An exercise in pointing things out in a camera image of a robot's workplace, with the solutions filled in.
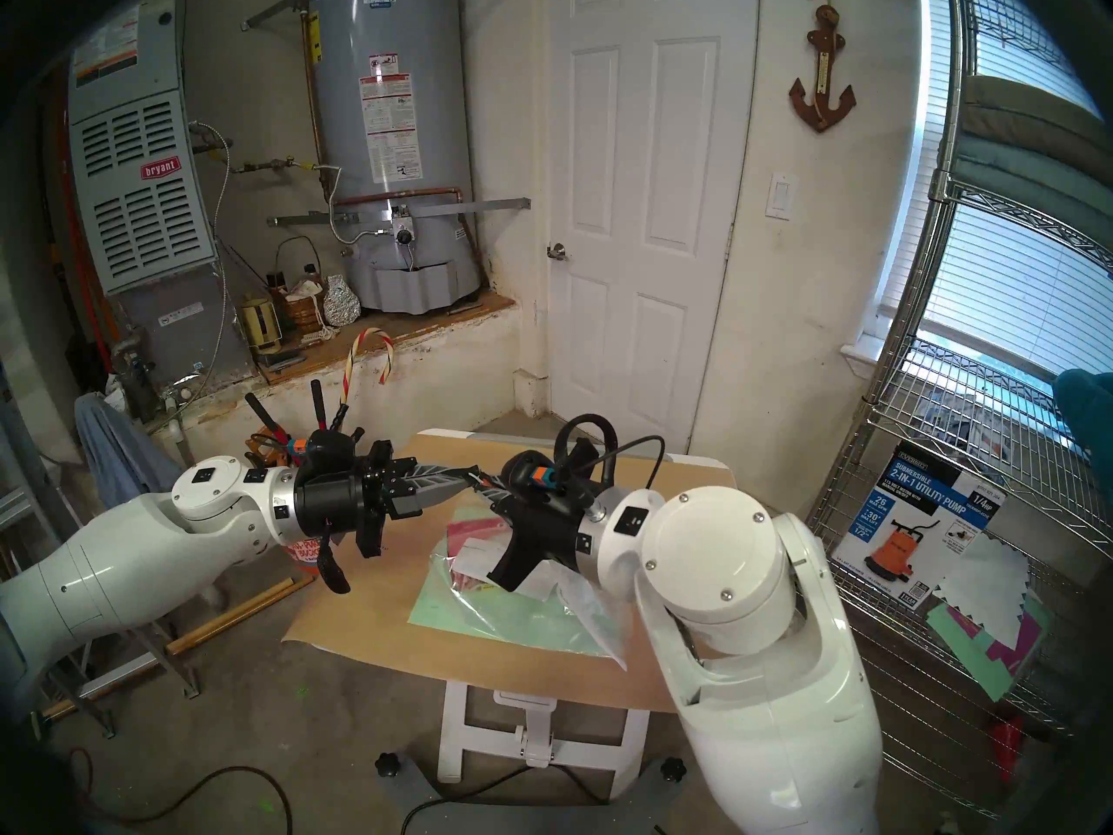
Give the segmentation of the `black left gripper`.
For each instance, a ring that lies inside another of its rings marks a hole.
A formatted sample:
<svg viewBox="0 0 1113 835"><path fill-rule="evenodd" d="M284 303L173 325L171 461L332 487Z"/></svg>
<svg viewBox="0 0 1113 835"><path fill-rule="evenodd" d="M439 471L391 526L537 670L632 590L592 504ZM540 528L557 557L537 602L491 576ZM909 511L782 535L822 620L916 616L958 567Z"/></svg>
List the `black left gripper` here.
<svg viewBox="0 0 1113 835"><path fill-rule="evenodd" d="M295 478L294 508L302 533L354 533L363 557L382 553L385 520L418 517L469 488L481 487L476 465L460 468L393 460L391 442L374 442L366 454L355 442L303 442Z"/></svg>

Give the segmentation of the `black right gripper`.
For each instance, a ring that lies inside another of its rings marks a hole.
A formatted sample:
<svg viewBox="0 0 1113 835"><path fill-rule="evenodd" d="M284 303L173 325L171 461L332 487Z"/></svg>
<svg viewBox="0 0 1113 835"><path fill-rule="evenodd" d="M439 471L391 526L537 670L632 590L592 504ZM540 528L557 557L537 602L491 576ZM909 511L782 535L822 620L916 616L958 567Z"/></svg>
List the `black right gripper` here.
<svg viewBox="0 0 1113 835"><path fill-rule="evenodd" d="M579 572L577 543L583 513L552 492L515 493L501 475L479 471L477 491L490 512L511 528L511 540L487 579L513 592L542 561L551 560Z"/></svg>

